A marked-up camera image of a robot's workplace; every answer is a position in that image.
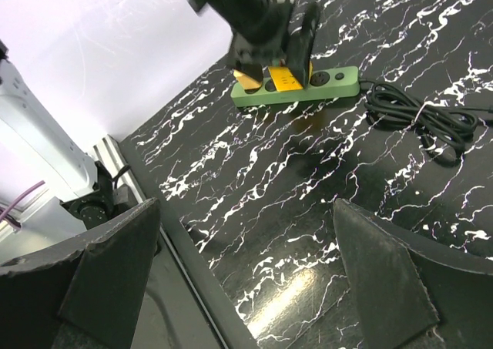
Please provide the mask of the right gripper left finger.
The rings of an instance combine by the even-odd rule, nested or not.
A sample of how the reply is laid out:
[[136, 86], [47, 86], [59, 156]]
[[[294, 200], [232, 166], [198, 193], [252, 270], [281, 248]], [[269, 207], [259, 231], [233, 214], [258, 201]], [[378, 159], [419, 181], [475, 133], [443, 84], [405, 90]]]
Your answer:
[[159, 201], [1, 265], [3, 348], [129, 348], [159, 238]]

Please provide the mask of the yellow cube adapter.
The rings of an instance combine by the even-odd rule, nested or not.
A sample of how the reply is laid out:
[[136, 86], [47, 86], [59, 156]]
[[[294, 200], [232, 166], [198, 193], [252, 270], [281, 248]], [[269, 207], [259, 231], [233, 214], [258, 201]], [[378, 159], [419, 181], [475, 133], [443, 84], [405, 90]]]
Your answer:
[[303, 86], [296, 80], [292, 72], [285, 66], [269, 66], [268, 71], [278, 92], [297, 91]]

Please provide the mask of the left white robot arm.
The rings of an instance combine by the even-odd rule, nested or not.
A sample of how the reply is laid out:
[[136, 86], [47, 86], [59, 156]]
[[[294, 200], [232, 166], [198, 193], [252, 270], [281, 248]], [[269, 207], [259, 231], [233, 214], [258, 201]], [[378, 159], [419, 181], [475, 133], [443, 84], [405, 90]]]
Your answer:
[[[294, 0], [188, 0], [195, 12], [211, 7], [230, 26], [232, 39], [226, 64], [236, 87], [260, 91], [263, 74], [279, 69], [292, 76], [291, 89], [307, 89], [313, 75], [310, 60], [320, 6], [310, 3], [298, 31], [289, 24]], [[119, 179], [82, 151], [55, 121], [1, 48], [1, 138], [42, 172], [62, 207], [87, 228], [122, 212], [114, 201]]]

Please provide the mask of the small yellow plug adapter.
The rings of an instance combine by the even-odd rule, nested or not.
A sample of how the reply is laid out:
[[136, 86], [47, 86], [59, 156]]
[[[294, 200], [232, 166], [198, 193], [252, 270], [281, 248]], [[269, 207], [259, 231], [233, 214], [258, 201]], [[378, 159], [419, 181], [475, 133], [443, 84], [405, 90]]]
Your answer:
[[244, 91], [258, 90], [263, 85], [262, 79], [257, 81], [253, 77], [250, 77], [236, 69], [233, 70], [233, 75]]

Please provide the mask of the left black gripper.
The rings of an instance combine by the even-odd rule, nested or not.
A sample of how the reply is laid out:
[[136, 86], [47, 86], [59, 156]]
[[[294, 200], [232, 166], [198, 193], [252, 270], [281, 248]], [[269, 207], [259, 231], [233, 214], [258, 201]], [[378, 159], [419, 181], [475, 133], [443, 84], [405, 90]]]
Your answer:
[[292, 0], [188, 0], [196, 13], [211, 7], [229, 25], [233, 37], [226, 63], [246, 93], [263, 86], [263, 66], [286, 67], [302, 87], [310, 81], [310, 57], [320, 19], [311, 2], [301, 29], [289, 36]]

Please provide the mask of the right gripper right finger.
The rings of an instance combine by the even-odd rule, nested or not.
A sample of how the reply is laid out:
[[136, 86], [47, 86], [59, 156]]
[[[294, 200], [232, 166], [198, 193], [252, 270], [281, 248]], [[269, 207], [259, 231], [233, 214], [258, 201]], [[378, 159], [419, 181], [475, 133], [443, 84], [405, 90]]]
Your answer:
[[344, 199], [337, 243], [366, 348], [490, 348], [492, 262]]

